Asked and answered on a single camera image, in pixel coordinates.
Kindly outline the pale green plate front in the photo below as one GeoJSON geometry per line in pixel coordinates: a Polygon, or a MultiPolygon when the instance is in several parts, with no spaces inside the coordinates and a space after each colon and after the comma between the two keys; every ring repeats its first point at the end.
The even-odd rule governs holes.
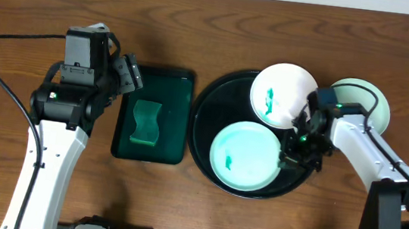
{"type": "Polygon", "coordinates": [[[217,178],[240,191],[263,189],[281,171],[280,141],[264,125],[240,121],[224,127],[210,147],[210,164],[217,178]]]}

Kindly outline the round black serving tray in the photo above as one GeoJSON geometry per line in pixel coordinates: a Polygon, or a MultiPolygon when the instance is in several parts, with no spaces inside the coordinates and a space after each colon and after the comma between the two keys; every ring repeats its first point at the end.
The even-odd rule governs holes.
{"type": "Polygon", "coordinates": [[[215,186],[247,199],[271,199],[292,192],[313,173],[313,168],[297,167],[281,170],[263,189],[234,190],[220,181],[210,164],[210,147],[224,127],[240,121],[259,123],[250,103],[251,85],[258,71],[245,70],[226,74],[208,85],[196,98],[190,111],[188,144],[197,167],[215,186]]]}

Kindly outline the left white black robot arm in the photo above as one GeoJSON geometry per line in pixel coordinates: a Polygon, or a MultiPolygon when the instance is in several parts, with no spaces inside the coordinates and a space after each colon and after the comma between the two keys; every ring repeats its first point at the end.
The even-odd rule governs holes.
{"type": "Polygon", "coordinates": [[[57,229],[70,178],[95,120],[121,95],[143,86],[132,53],[53,64],[31,95],[27,153],[2,229],[57,229]]]}

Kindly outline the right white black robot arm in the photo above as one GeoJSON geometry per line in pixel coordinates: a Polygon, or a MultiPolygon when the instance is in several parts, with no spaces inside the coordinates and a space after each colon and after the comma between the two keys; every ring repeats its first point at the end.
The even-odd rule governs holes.
{"type": "Polygon", "coordinates": [[[339,150],[367,190],[358,229],[409,229],[409,167],[360,112],[316,109],[290,121],[295,134],[284,140],[283,160],[315,170],[324,154],[339,150]]]}

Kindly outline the green scrubbing sponge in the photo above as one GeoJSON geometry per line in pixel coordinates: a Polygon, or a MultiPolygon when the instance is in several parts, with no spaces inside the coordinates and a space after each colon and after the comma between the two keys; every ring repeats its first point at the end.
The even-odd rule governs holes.
{"type": "Polygon", "coordinates": [[[161,112],[162,104],[158,102],[145,101],[139,99],[133,108],[133,117],[136,122],[136,129],[130,136],[133,143],[155,146],[158,142],[159,126],[158,116],[161,112]]]}

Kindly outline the pale green plate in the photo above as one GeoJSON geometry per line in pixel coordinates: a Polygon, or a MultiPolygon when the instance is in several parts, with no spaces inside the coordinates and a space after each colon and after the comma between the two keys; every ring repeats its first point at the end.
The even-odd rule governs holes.
{"type": "Polygon", "coordinates": [[[280,141],[264,125],[240,121],[224,127],[210,147],[210,164],[217,178],[240,191],[263,189],[281,171],[280,141]]]}
{"type": "Polygon", "coordinates": [[[335,88],[336,97],[340,103],[360,103],[367,111],[375,103],[374,96],[367,89],[375,93],[378,97],[378,104],[371,113],[368,124],[372,124],[379,134],[386,131],[391,114],[389,103],[375,85],[362,79],[345,78],[332,84],[332,88],[335,88]]]}

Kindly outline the black rectangular water tray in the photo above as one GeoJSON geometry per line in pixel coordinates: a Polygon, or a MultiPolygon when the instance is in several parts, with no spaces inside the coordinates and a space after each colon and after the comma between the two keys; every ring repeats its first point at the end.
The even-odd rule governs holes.
{"type": "Polygon", "coordinates": [[[144,86],[122,99],[111,142],[115,158],[175,165],[183,160],[189,110],[191,109],[194,75],[188,70],[140,67],[144,86]],[[158,115],[160,136],[155,146],[133,143],[136,129],[133,108],[139,99],[162,104],[158,115]]]}

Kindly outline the white plate green stain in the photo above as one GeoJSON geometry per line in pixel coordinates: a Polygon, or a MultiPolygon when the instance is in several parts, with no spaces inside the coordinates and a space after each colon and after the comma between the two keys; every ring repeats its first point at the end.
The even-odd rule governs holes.
{"type": "Polygon", "coordinates": [[[280,130],[292,129],[292,121],[304,108],[308,95],[318,88],[317,82],[304,68],[296,64],[273,64],[254,79],[249,91],[254,113],[266,125],[280,130]]]}

